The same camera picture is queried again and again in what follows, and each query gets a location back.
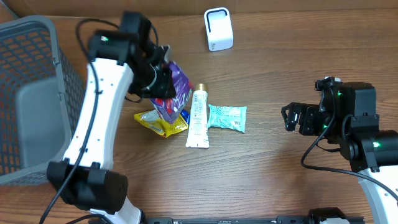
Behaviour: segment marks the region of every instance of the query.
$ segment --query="gray plastic basket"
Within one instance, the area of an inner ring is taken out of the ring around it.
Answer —
[[[46,182],[75,131],[83,84],[57,41],[44,16],[0,24],[0,185]]]

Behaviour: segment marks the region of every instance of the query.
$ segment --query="tube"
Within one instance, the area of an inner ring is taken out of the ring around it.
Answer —
[[[207,131],[207,86],[199,84],[192,95],[191,115],[186,147],[209,148]]]

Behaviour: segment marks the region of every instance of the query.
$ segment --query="purple box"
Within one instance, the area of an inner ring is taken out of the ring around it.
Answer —
[[[172,71],[172,79],[176,92],[175,98],[167,100],[151,98],[150,101],[155,106],[160,117],[172,124],[180,116],[181,111],[191,97],[193,85],[175,62],[170,62],[169,68]]]

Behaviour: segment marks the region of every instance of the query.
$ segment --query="yellow snack bag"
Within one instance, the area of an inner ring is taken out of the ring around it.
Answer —
[[[134,119],[166,138],[172,134],[177,134],[188,129],[188,124],[181,115],[174,121],[174,123],[170,124],[160,118],[156,110],[135,114]]]

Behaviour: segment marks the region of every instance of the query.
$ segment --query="snack package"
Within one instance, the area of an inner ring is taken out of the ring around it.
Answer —
[[[150,101],[159,112],[161,118],[172,124],[180,116],[182,109],[188,103],[193,85],[175,62],[170,62],[169,68],[172,71],[172,80],[176,92],[175,98],[167,100],[151,98]]]
[[[188,112],[183,110],[181,114],[187,116]],[[187,120],[182,115],[170,124],[163,120],[156,110],[135,114],[134,119],[165,138],[188,129]]]
[[[208,128],[219,127],[229,128],[244,133],[246,125],[246,110],[247,106],[213,106],[209,105],[209,121]]]

